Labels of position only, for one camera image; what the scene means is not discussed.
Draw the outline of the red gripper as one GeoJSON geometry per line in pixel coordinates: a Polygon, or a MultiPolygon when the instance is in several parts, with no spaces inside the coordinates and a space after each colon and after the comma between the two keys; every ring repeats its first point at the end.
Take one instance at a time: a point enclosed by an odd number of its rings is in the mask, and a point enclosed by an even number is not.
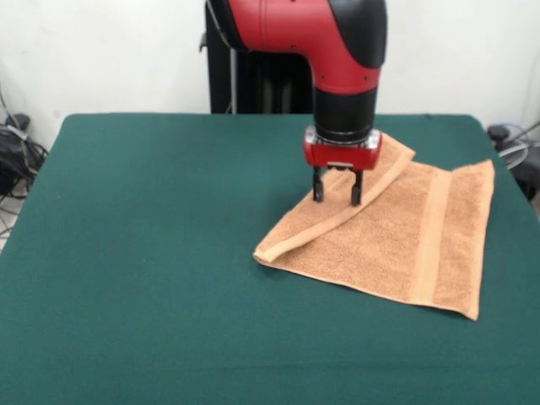
{"type": "Polygon", "coordinates": [[[313,167],[313,200],[324,201],[324,185],[321,179],[322,168],[344,168],[355,171],[355,182],[351,190],[351,205],[361,204],[364,173],[373,170],[379,158],[382,145],[382,132],[372,129],[368,137],[360,143],[329,143],[323,140],[313,125],[305,129],[303,149],[305,160],[313,167]]]}

